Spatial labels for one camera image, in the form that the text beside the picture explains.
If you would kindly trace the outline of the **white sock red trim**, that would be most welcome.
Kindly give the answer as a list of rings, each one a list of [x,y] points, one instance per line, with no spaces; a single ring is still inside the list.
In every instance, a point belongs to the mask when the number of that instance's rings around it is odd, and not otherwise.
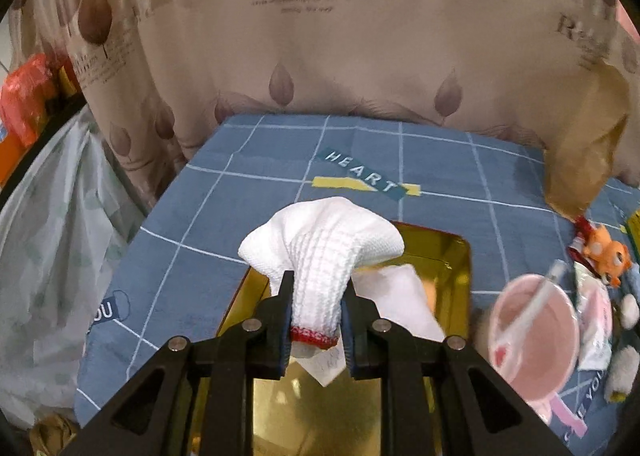
[[[280,290],[294,273],[291,339],[303,354],[337,345],[341,300],[352,272],[396,259],[405,251],[398,229],[344,197],[288,205],[251,231],[239,257]]]

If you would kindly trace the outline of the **gold metal tin tray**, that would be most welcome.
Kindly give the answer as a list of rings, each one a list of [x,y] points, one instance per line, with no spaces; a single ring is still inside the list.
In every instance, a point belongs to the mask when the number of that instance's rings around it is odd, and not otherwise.
[[[469,333],[471,247],[462,237],[397,222],[405,253],[391,265],[411,264],[428,306],[447,335]],[[342,372],[322,387],[292,362],[280,380],[253,389],[255,455],[377,455],[381,394],[375,381]]]

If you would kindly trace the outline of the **white plastic spoon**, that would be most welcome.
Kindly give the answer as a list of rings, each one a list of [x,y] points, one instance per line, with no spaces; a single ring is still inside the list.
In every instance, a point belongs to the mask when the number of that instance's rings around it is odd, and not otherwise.
[[[518,366],[529,330],[549,299],[558,289],[558,283],[567,269],[564,261],[556,260],[544,276],[534,275],[533,285],[522,292],[522,280],[513,280],[500,295],[497,311],[497,326],[490,335],[489,354],[491,361],[504,372],[508,367]]]

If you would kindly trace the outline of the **pink ceramic mug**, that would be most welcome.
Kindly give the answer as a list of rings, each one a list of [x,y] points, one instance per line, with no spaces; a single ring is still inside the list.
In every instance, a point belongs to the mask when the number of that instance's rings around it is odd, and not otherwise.
[[[500,293],[488,315],[484,342],[488,361],[495,361],[497,333],[520,314],[541,280],[537,274],[522,275]],[[574,306],[565,292],[556,288],[527,332],[520,366],[508,382],[546,424],[557,419],[584,433],[585,422],[560,398],[560,391],[574,372],[578,352],[579,327]]]

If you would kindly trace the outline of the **blue plaid bed sheet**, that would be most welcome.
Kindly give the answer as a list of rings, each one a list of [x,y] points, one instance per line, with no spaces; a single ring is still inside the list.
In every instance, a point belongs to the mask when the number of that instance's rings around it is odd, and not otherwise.
[[[242,239],[296,201],[343,196],[447,239],[410,257],[450,276],[463,315],[564,257],[572,224],[544,202],[544,155],[509,141],[349,117],[236,116],[168,187],[122,259],[92,327],[75,413],[82,424],[174,335],[215,335],[244,278]]]

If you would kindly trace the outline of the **mustard yellow cloth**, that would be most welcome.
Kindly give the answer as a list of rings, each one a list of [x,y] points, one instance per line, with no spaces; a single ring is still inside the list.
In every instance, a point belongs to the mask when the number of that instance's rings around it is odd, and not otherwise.
[[[76,438],[79,424],[60,414],[51,414],[29,429],[28,438],[35,456],[56,456]]]

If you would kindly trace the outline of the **white wet wipes packet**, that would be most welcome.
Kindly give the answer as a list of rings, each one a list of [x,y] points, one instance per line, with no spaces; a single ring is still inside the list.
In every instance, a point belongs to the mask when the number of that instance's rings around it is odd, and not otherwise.
[[[580,331],[577,369],[598,372],[612,358],[613,318],[608,288],[582,263],[574,263],[575,307]]]

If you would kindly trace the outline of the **green printed plastic cover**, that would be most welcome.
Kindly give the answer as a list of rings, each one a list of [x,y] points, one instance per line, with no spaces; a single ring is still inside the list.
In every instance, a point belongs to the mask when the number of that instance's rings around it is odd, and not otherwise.
[[[13,190],[1,210],[1,410],[11,424],[73,411],[86,335],[144,217],[89,109]]]

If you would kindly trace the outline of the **white fluffy fleece pouch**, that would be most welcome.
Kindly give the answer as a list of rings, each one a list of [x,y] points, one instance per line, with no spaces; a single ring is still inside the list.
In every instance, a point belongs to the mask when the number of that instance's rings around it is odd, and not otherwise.
[[[625,346],[613,357],[604,386],[608,403],[624,402],[634,387],[639,367],[639,353],[633,346]]]

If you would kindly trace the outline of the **orange plush toy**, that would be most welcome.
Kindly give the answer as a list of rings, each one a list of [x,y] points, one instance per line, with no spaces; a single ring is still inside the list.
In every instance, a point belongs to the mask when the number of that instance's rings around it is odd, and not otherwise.
[[[604,226],[593,228],[582,255],[591,263],[593,271],[603,283],[613,288],[620,286],[620,277],[632,265],[628,247],[613,240]]]

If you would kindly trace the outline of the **kraft paper snack bag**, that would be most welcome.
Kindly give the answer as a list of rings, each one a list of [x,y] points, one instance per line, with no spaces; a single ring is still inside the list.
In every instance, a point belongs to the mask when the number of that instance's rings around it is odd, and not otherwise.
[[[554,125],[544,153],[544,199],[572,221],[586,212],[613,173],[631,110],[629,83],[598,60],[589,70],[552,80],[542,104]]]

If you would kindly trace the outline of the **yellow tissue pack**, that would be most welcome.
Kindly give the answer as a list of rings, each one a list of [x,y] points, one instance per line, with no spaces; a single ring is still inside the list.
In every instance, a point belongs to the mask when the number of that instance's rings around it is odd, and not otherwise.
[[[626,217],[626,234],[634,250],[634,256],[640,260],[640,210],[637,209]]]

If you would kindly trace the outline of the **orange storage box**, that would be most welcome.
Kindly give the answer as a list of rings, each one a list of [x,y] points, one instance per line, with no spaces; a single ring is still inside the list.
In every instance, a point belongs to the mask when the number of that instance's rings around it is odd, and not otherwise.
[[[11,174],[22,160],[28,148],[4,123],[0,125],[0,186],[6,186]]]

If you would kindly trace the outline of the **beige leaf print curtain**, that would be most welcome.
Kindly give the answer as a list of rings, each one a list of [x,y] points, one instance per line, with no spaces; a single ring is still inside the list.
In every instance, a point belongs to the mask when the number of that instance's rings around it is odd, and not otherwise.
[[[157,202],[225,119],[334,113],[530,139],[598,60],[629,83],[612,175],[639,182],[639,33],[619,0],[10,0],[12,62],[66,55],[132,185]]]

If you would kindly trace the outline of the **red plastic bag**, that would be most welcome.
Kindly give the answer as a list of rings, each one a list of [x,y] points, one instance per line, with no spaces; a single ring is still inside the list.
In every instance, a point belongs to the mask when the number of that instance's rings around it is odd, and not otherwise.
[[[32,55],[3,82],[1,119],[24,149],[32,147],[63,99],[80,92],[66,55]]]

